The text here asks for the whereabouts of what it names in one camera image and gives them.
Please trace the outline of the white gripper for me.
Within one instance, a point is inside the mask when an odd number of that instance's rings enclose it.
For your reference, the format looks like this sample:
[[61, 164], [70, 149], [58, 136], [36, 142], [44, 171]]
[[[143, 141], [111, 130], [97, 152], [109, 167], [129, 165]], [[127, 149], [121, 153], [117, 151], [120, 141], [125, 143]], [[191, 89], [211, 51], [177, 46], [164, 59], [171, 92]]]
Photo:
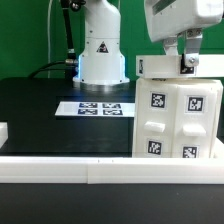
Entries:
[[178, 54], [178, 38], [183, 32], [183, 65], [199, 65], [199, 52], [203, 39], [201, 29], [221, 22], [223, 0], [144, 0], [144, 10], [149, 37], [152, 42], [163, 40], [168, 56]]

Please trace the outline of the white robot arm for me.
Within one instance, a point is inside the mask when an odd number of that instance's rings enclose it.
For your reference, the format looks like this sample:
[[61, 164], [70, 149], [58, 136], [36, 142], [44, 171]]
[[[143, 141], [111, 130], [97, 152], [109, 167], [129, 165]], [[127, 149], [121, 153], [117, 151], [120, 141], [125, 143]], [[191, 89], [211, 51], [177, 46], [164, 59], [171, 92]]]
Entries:
[[[68, 56], [73, 82], [87, 87], [115, 87], [129, 82], [120, 52], [118, 9], [107, 0], [60, 0], [65, 20]], [[85, 48], [77, 55], [73, 46], [69, 12], [85, 10]], [[161, 41], [166, 54], [149, 59], [190, 76], [199, 65], [202, 30], [221, 22], [224, 0], [144, 0], [150, 40]]]

